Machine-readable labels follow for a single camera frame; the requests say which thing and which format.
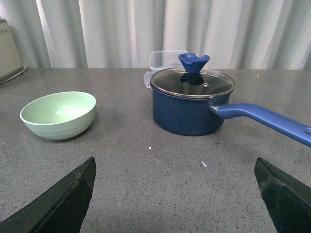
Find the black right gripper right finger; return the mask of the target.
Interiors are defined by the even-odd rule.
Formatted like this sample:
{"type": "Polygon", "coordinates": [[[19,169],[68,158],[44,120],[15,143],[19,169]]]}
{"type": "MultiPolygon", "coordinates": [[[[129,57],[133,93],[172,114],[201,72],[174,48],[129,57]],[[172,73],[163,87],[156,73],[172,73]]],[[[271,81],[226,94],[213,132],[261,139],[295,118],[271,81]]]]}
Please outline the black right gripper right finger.
{"type": "Polygon", "coordinates": [[[309,233],[311,188],[260,157],[254,173],[276,231],[309,233]]]}

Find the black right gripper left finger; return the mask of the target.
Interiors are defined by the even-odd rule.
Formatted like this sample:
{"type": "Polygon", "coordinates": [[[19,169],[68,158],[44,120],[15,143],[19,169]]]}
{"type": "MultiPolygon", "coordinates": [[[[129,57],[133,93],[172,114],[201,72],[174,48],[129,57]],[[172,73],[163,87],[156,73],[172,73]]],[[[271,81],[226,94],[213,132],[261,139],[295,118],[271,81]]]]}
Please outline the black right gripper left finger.
{"type": "Polygon", "coordinates": [[[96,177],[94,157],[0,223],[2,233],[78,233],[96,177]]]}

